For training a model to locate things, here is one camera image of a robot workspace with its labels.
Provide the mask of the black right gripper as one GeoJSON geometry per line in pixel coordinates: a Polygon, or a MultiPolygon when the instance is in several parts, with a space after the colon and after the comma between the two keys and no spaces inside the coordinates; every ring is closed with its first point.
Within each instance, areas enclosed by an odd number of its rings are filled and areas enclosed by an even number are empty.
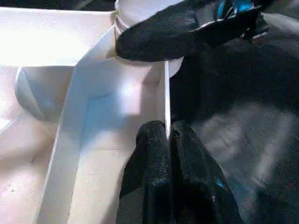
{"type": "Polygon", "coordinates": [[[184,0],[124,31],[117,56],[156,62],[180,58],[235,38],[255,39],[268,32],[261,15],[267,0],[184,0]]]}

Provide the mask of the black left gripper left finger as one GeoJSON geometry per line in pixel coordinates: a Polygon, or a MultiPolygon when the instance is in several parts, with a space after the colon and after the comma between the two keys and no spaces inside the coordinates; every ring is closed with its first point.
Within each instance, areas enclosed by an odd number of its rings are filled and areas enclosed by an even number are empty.
{"type": "Polygon", "coordinates": [[[162,121],[143,124],[123,172],[120,224],[173,223],[171,153],[162,121]]]}

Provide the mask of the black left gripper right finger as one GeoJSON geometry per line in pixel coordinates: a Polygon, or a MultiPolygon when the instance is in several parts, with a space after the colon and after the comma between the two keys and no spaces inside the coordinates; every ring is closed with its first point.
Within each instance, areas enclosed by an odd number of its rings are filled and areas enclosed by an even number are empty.
{"type": "Polygon", "coordinates": [[[174,214],[179,224],[239,224],[241,215],[216,160],[185,123],[171,127],[174,214]]]}

